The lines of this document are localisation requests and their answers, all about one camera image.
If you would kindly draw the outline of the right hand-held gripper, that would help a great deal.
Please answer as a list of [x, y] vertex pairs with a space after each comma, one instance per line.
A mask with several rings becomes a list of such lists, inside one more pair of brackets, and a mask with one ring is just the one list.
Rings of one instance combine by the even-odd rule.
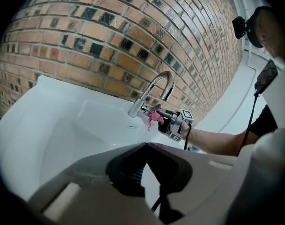
[[163, 117], [163, 124], [158, 123], [159, 131], [171, 140], [180, 142], [183, 140], [181, 135], [182, 124], [192, 125], [194, 118], [189, 110], [180, 109], [179, 112], [169, 110], [157, 110], [157, 113]]

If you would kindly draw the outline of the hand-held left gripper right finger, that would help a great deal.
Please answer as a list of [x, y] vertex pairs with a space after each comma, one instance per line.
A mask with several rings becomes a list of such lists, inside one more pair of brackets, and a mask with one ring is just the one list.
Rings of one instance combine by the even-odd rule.
[[160, 184], [160, 194], [181, 192], [193, 175], [189, 162], [156, 143], [147, 143], [146, 161]]

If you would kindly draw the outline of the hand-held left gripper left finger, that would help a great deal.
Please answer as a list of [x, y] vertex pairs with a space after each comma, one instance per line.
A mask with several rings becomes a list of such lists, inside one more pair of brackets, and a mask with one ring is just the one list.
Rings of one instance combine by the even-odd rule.
[[109, 161], [106, 167], [112, 186], [126, 196], [144, 196], [141, 185], [142, 173], [146, 165], [146, 149], [137, 146]]

